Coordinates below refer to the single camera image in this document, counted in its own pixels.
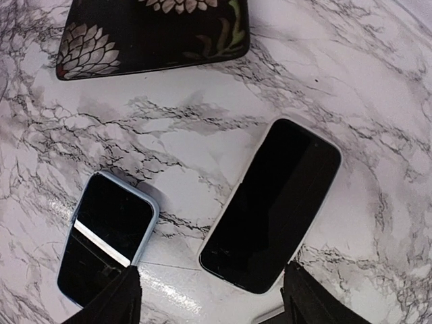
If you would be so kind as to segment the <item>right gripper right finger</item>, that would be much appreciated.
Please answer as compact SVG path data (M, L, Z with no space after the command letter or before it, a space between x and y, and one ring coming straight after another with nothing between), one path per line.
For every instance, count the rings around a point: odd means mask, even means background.
M299 263L285 266L281 295L287 323L362 323Z

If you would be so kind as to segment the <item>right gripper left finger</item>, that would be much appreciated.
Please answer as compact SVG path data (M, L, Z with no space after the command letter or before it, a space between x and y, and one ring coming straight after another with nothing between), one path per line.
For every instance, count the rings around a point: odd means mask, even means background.
M141 285L137 266L130 265L87 306L63 323L139 324Z

